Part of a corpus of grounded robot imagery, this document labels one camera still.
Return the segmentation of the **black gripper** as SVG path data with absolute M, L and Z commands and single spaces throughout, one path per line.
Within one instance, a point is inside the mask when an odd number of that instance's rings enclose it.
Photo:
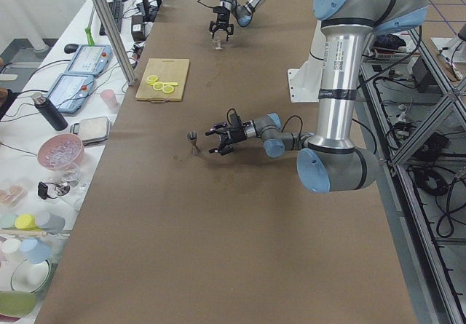
M 224 28 L 226 32 L 226 40 L 229 40 L 229 37 L 234 34 L 234 25 L 229 23 L 230 18 L 230 11 L 227 15 L 218 15 L 216 18 L 216 22 L 211 21 L 209 25 L 209 32 L 211 35 L 211 39 L 215 38 L 216 31 L 218 28 Z
M 208 151 L 210 154 L 217 153 L 221 156 L 225 156 L 233 152 L 233 143 L 239 143 L 246 140 L 245 128 L 243 126 L 228 127 L 226 122 L 216 123 L 205 132 L 206 136 L 214 134 L 225 135 L 225 140 L 221 141 L 217 147 L 210 149 Z

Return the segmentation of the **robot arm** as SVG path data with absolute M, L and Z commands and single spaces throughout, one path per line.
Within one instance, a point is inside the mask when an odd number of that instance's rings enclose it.
M 219 4 L 213 8 L 213 12 L 217 14 L 216 21 L 211 21 L 209 25 L 212 39 L 215 38 L 217 31 L 225 31 L 226 40 L 229 40 L 229 37 L 234 34 L 234 24 L 230 23 L 230 16 L 232 15 L 236 19 L 240 27 L 247 27 L 256 10 L 265 1 L 248 0 L 244 4 L 240 4 L 238 0 L 220 0 Z
M 416 28 L 427 15 L 428 0 L 314 0 L 313 12 L 325 37 L 318 92 L 317 129 L 285 133 L 276 114 L 243 122 L 237 114 L 229 123 L 210 129 L 220 142 L 215 153 L 231 153 L 236 143 L 262 140 L 269 157 L 295 150 L 297 171 L 310 191 L 358 190 L 371 185 L 379 161 L 350 140 L 358 74 L 367 38 Z

